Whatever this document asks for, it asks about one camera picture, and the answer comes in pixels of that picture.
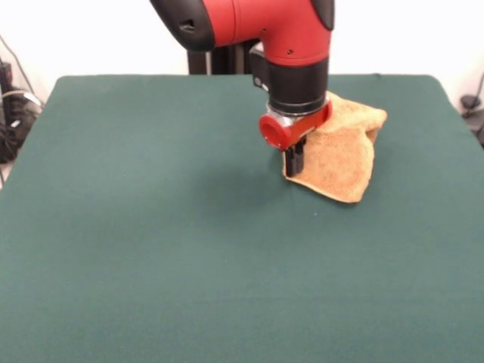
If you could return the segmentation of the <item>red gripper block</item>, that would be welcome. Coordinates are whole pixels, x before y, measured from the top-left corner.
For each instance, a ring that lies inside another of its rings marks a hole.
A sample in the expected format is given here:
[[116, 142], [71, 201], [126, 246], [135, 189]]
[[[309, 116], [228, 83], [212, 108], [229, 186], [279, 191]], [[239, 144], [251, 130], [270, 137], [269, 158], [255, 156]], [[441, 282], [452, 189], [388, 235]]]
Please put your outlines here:
[[320, 110], [306, 115], [285, 115], [267, 106], [267, 111], [259, 119], [259, 130], [269, 145], [285, 150], [286, 177], [294, 177], [303, 171], [306, 135], [328, 121], [332, 112], [331, 100], [326, 100]]

